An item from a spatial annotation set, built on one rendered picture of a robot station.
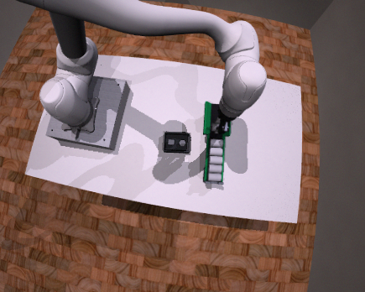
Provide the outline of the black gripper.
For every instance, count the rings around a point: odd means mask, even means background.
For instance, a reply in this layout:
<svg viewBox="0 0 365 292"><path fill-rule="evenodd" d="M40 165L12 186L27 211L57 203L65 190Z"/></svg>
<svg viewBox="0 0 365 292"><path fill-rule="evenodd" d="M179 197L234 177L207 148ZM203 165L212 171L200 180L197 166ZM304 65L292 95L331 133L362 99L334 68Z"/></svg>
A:
<svg viewBox="0 0 365 292"><path fill-rule="evenodd" d="M229 132L229 128L228 128L228 124L230 123L230 121L232 121L232 120L234 120L234 119L236 119L236 117L235 118L233 118L233 117L227 117L227 116L225 116L222 112L221 112L221 110L220 110L220 107L218 108L218 113L219 113L219 115L218 115L218 118L216 119L216 121L215 121L215 123L220 123L219 124L219 126L218 126L218 128L216 128L216 131L215 131L215 133L221 133L221 134L224 134L225 132ZM221 118L220 118L221 117ZM223 120L222 120L223 119ZM225 120L225 121L224 121ZM225 126L224 126L225 125ZM222 126L224 126L224 127L222 127ZM221 128L221 129L220 129ZM219 130L220 129L220 130Z"/></svg>

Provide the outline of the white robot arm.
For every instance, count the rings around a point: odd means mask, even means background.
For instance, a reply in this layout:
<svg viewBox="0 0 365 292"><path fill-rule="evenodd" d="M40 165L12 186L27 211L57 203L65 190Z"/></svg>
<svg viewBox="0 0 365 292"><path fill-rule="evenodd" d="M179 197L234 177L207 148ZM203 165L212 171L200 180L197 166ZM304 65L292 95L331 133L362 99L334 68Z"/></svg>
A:
<svg viewBox="0 0 365 292"><path fill-rule="evenodd" d="M259 64L258 36L246 21L228 23L211 13L139 0L17 1L49 11L59 41L58 77L43 84L39 99L45 111L62 122L62 130L71 130L72 138L78 138L80 131L95 131L100 102L97 97L88 98L98 51L86 37L84 21L138 36L207 34L213 38L215 50L225 62L219 107L227 117L241 116L266 86L267 73Z"/></svg>

